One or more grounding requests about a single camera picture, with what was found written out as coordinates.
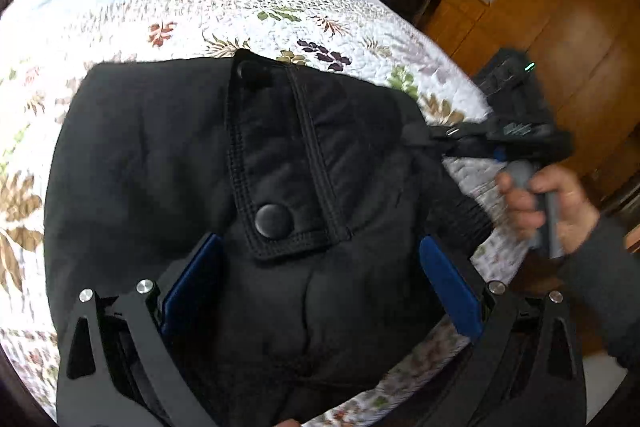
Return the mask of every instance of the blue pad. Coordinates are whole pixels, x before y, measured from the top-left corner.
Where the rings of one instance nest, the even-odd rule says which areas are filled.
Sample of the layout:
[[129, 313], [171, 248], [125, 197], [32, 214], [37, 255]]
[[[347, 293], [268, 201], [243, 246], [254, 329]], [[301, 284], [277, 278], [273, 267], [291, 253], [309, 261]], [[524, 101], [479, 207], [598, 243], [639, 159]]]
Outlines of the blue pad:
[[222, 240], [212, 233], [162, 302], [160, 333], [164, 339], [182, 333], [193, 324], [202, 304], [218, 285], [221, 259]]
[[475, 342], [482, 335], [480, 302], [430, 235], [420, 242], [420, 265], [458, 333]]

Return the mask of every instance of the bed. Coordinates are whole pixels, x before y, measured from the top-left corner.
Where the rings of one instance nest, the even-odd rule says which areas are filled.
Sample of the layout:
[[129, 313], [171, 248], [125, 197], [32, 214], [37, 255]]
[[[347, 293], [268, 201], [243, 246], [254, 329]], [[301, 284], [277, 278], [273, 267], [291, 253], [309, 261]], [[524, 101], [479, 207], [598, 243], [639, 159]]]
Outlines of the bed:
[[[482, 94], [425, 35], [377, 0], [15, 0], [0, 19], [0, 344], [55, 418], [60, 357], [46, 296], [43, 203], [52, 153], [74, 93], [100, 62], [230, 57], [281, 62], [402, 89], [427, 121], [482, 120]], [[495, 231], [473, 257], [509, 282], [526, 249], [504, 219], [490, 160], [446, 160]], [[371, 425], [468, 343], [445, 317], [370, 391], [306, 425]]]

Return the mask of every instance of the dark sleeve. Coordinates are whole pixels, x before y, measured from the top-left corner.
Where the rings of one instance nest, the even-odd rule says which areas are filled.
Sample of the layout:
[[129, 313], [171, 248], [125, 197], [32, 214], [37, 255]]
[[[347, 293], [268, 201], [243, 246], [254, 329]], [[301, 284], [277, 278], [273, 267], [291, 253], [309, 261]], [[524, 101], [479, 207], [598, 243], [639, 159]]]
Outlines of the dark sleeve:
[[622, 227], [601, 217], [559, 276], [595, 311], [609, 354], [639, 370], [640, 260], [626, 251]]

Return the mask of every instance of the hand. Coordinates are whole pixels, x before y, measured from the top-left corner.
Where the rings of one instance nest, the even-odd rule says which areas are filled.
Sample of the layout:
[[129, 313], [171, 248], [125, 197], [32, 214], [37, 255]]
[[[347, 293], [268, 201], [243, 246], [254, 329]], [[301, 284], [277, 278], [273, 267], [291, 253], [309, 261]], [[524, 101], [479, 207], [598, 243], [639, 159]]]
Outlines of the hand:
[[506, 172], [500, 172], [495, 182], [504, 194], [511, 222], [521, 239], [530, 239], [536, 229], [545, 224], [546, 216], [535, 210], [536, 198], [531, 192], [558, 192], [558, 237], [564, 253], [574, 253], [600, 219], [600, 213], [587, 199], [577, 176], [559, 165], [549, 165], [537, 172], [529, 181], [531, 192], [515, 188], [511, 176]]

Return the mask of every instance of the device handle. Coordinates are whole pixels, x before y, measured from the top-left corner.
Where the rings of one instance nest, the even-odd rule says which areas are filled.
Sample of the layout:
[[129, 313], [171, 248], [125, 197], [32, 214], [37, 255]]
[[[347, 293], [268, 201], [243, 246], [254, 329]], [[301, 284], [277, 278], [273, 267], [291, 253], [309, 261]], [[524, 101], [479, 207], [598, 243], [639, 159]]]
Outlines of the device handle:
[[[510, 162], [505, 171], [509, 173], [513, 184], [517, 188], [529, 190], [529, 181], [539, 169], [526, 160]], [[529, 240], [529, 248], [536, 250], [539, 255], [548, 259], [558, 259], [564, 255], [558, 238], [558, 220], [560, 208], [558, 194], [546, 192], [536, 194], [536, 208], [545, 213], [545, 224], [536, 230], [536, 234]]]

